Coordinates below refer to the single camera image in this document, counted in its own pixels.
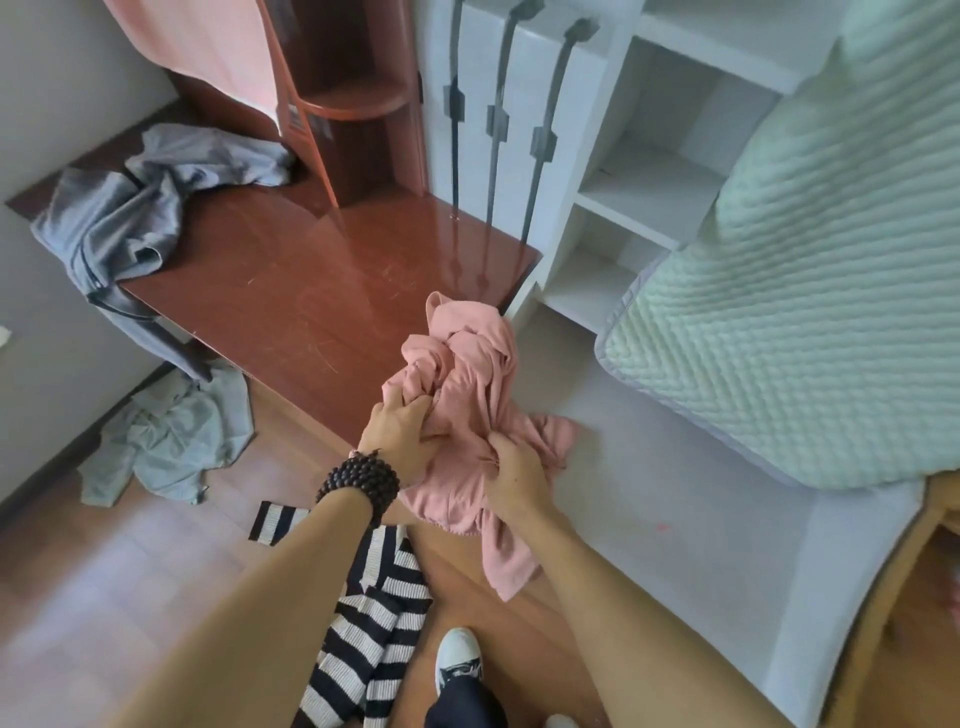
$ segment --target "pink curtain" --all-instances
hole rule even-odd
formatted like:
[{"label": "pink curtain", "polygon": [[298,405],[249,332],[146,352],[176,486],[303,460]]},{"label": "pink curtain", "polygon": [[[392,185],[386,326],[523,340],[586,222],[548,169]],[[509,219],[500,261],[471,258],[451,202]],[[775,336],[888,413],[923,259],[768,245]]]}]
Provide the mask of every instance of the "pink curtain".
[{"label": "pink curtain", "polygon": [[105,0],[148,59],[276,121],[276,85],[254,0]]}]

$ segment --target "mint green mattress pad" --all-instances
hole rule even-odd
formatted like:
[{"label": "mint green mattress pad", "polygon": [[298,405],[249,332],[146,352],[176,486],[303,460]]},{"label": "mint green mattress pad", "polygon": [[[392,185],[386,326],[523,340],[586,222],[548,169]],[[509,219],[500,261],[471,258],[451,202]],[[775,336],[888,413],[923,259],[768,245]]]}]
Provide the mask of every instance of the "mint green mattress pad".
[{"label": "mint green mattress pad", "polygon": [[855,0],[596,353],[788,482],[960,468],[960,2]]}]

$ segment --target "gray cloth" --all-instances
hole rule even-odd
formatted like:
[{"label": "gray cloth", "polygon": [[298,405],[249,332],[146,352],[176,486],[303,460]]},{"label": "gray cloth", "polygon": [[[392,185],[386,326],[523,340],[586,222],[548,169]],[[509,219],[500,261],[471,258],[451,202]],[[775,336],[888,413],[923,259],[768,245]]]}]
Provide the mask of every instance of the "gray cloth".
[{"label": "gray cloth", "polygon": [[203,471],[232,464],[253,436],[243,375],[222,359],[210,371],[209,382],[171,372],[110,418],[79,467],[82,502],[113,505],[133,475],[158,496],[200,502]]},{"label": "gray cloth", "polygon": [[116,281],[158,270],[177,247],[187,197],[224,184],[289,181],[293,155],[282,144],[219,129],[157,124],[143,152],[120,172],[67,168],[32,230],[104,314],[148,352],[197,379],[205,364],[156,322],[156,313]]}]

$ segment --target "light blue cloth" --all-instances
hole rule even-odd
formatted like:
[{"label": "light blue cloth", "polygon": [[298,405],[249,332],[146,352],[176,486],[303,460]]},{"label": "light blue cloth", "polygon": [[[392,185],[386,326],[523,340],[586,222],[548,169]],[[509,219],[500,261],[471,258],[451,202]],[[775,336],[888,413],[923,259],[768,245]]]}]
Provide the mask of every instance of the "light blue cloth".
[{"label": "light blue cloth", "polygon": [[247,382],[224,360],[209,382],[175,370],[133,395],[80,466],[81,501],[110,507],[137,479],[151,493],[198,503],[202,473],[232,464],[253,436]]}]

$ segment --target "pink shirt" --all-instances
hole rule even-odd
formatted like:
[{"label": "pink shirt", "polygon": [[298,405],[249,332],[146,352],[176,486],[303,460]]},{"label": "pink shirt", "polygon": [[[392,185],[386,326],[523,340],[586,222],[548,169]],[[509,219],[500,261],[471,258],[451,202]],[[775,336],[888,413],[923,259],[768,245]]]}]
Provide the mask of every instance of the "pink shirt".
[{"label": "pink shirt", "polygon": [[479,533],[484,573],[506,601],[539,565],[527,545],[487,508],[485,478],[497,472],[487,436],[497,431],[529,443],[552,483],[565,467],[576,425],[563,417],[528,416],[511,401],[516,339],[493,306],[432,293],[426,320],[429,334],[407,338],[402,347],[407,366],[384,387],[401,384],[405,403],[431,395],[433,407],[422,435],[446,435],[449,441],[423,480],[402,491],[400,498],[420,519],[452,533]]}]

